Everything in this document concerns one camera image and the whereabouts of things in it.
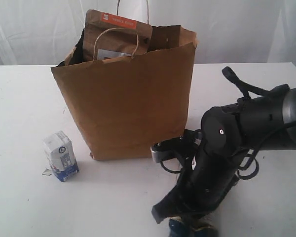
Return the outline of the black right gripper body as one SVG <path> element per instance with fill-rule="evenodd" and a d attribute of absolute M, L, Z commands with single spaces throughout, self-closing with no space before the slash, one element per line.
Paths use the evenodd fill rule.
<path fill-rule="evenodd" d="M 237 180 L 237 156 L 199 150 L 177 154 L 182 171 L 176 184 L 175 216 L 203 217 L 214 212 Z"/>

